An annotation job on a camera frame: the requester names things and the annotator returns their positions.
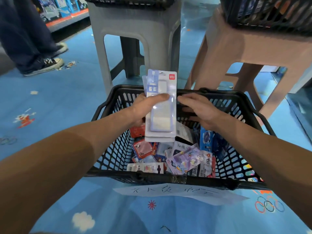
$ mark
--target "person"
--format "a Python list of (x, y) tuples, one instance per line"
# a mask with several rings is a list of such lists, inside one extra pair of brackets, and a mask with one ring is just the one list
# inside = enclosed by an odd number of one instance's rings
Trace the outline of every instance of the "person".
[[(0, 161), (1, 233), (29, 233), (37, 219), (71, 189), (106, 148), (168, 94), (138, 96), (132, 106), (55, 133)], [(192, 93), (177, 100), (207, 130), (220, 133), (283, 201), (312, 228), (312, 152), (267, 135)]]
[(61, 67), (64, 61), (56, 56), (68, 50), (54, 43), (31, 0), (0, 0), (0, 42), (25, 76)]

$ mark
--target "pant leg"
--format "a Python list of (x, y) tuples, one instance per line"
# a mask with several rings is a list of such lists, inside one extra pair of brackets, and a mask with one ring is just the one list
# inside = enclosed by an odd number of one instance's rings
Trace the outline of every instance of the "pant leg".
[(38, 51), (50, 54), (57, 51), (52, 35), (31, 0), (13, 0), (21, 19), (23, 28), (27, 31)]
[(43, 58), (22, 28), (12, 0), (0, 0), (0, 42), (22, 74), (43, 67)]

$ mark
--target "shopping basket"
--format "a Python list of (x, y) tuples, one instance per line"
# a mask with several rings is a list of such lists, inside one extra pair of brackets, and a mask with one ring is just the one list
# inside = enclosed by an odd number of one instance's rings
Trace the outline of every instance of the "shopping basket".
[(85, 0), (99, 7), (126, 7), (131, 9), (166, 10), (176, 0)]
[[(143, 86), (115, 86), (111, 90), (106, 102), (97, 108), (92, 121), (99, 118), (103, 109), (104, 111), (100, 118), (131, 106), (135, 98), (143, 92)], [(269, 134), (275, 135), (265, 117), (255, 111), (245, 94), (237, 91), (208, 90), (202, 88), (200, 90), (177, 90), (177, 95), (190, 92), (199, 93), (207, 97), (221, 111), (231, 114), (238, 120), (262, 131), (261, 126), (254, 116), (254, 114), (256, 114), (263, 121)], [(190, 121), (188, 119), (190, 115), (190, 113), (182, 111), (182, 105), (177, 104), (177, 121), (192, 128), (193, 125), (197, 126), (197, 122)], [(132, 143), (133, 139), (130, 137), (129, 130), (127, 130), (107, 148), (103, 155), (97, 160), (96, 164), (88, 171), (86, 176), (111, 177), (124, 183), (140, 185), (179, 183), (230, 190), (236, 188), (268, 189), (267, 185), (259, 175), (253, 171), (247, 161), (231, 146), (228, 148), (227, 155), (223, 161), (216, 161), (216, 178), (172, 175), (167, 173), (127, 172), (127, 164), (134, 155), (131, 147)]]
[(312, 35), (312, 0), (220, 0), (235, 28)]

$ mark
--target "olympic rings print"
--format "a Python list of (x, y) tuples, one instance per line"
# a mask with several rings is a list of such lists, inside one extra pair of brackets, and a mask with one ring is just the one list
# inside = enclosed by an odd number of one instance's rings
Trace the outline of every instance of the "olympic rings print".
[(273, 198), (271, 195), (267, 196), (266, 199), (263, 196), (259, 196), (255, 202), (255, 209), (259, 213), (265, 213), (265, 211), (274, 213), (275, 210), (279, 212), (285, 211), (285, 207), (282, 202)]
[(0, 145), (12, 145), (12, 144), (15, 144), (17, 142), (17, 138), (15, 136), (11, 136), (11, 137), (7, 137), (7, 136), (4, 136), (2, 138), (0, 138)]

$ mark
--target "shoelace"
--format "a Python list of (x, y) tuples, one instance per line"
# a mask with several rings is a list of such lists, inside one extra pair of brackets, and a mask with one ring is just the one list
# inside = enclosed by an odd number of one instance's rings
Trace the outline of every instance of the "shoelace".
[(47, 59), (44, 60), (44, 63), (45, 64), (53, 63), (53, 60), (50, 59), (50, 58), (47, 58)]

